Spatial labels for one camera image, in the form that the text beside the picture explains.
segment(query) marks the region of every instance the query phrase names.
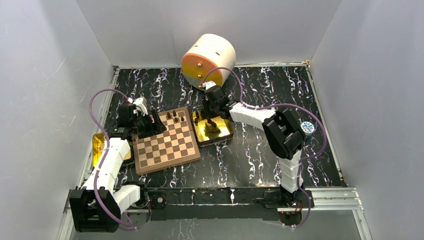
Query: gray wall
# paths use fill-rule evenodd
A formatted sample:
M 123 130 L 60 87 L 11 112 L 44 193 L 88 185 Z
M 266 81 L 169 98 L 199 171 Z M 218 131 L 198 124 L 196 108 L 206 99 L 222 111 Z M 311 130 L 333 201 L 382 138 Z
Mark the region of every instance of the gray wall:
M 343 175 L 374 239 L 422 239 L 424 2 L 344 0 L 312 58 Z
M 341 0 L 77 0 L 107 57 L 161 67 L 206 33 L 231 42 L 237 64 L 311 59 Z
M 74 0 L 15 0 L 0 3 L 0 66 L 0 238 L 56 239 L 112 65 Z

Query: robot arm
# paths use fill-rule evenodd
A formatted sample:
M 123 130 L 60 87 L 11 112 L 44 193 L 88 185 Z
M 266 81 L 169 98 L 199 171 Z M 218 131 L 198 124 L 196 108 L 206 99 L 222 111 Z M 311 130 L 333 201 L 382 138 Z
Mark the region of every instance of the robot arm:
M 221 87 L 209 81 L 202 85 L 206 97 L 202 100 L 208 118 L 220 116 L 233 122 L 245 123 L 265 132 L 269 146 L 281 164 L 281 192 L 290 206 L 300 196 L 297 186 L 298 170 L 305 133 L 288 109 L 255 110 L 230 100 Z M 303 183 L 299 176 L 299 185 Z
M 146 99 L 143 97 L 118 108 L 117 126 L 109 129 L 109 149 L 103 165 L 97 163 L 94 171 L 80 189 L 70 192 L 69 203 L 72 211 L 75 229 L 78 232 L 115 232 L 119 224 L 110 218 L 104 209 L 96 204 L 94 182 L 97 183 L 99 196 L 108 211 L 115 217 L 120 218 L 131 204 L 144 202 L 140 184 L 123 185 L 114 192 L 115 182 L 118 178 L 119 169 L 125 156 L 131 151 L 132 143 L 138 138 L 146 138 L 161 134 L 166 127 L 160 121 L 156 110 L 151 110 L 151 116 L 146 107 Z

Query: chessboard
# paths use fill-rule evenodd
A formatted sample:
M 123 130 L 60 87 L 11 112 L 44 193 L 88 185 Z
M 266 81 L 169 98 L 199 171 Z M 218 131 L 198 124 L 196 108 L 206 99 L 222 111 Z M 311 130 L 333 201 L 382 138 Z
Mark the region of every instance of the chessboard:
M 133 144 L 135 171 L 148 174 L 199 160 L 200 152 L 187 107 L 160 112 L 166 131 Z

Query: black marble surface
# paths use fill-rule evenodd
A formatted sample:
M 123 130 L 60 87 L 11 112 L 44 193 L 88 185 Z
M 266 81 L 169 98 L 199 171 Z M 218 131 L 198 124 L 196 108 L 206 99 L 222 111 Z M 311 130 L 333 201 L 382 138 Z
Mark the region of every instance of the black marble surface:
M 245 98 L 254 106 L 275 103 L 296 104 L 310 110 L 318 118 L 307 69 L 304 66 L 236 67 Z M 148 105 L 158 112 L 187 106 L 189 111 L 201 108 L 204 93 L 188 84 L 180 68 L 121 69 L 115 88 L 133 99 L 144 96 Z M 230 76 L 223 90 L 232 98 L 240 97 L 240 89 Z M 106 119 L 106 127 L 115 124 L 118 105 L 123 102 L 114 94 Z M 298 109 L 293 109 L 299 122 L 312 119 Z M 143 176 L 136 174 L 134 164 L 123 166 L 117 185 L 125 181 L 144 180 L 148 187 L 268 187 L 280 181 L 280 165 L 268 146 L 262 130 L 242 123 L 233 123 L 234 138 L 231 141 L 200 148 L 201 159 L 192 163 L 170 167 Z M 322 146 L 322 134 L 318 129 L 311 141 L 304 146 L 303 157 L 313 155 Z M 342 182 L 334 162 L 330 146 L 319 159 L 305 162 L 303 169 L 306 187 L 341 187 Z

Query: gold box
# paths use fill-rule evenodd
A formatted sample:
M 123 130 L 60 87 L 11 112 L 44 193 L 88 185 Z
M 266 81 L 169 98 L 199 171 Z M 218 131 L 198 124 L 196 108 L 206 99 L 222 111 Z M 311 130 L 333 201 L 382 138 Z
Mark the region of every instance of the gold box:
M 219 133 L 207 133 L 206 129 L 210 128 L 210 124 L 207 124 L 208 119 L 206 118 L 205 110 L 193 112 L 191 118 L 199 147 L 231 140 L 234 136 L 231 122 L 227 119 L 222 119 L 220 116 L 211 119 L 216 123 L 216 127 L 219 128 Z

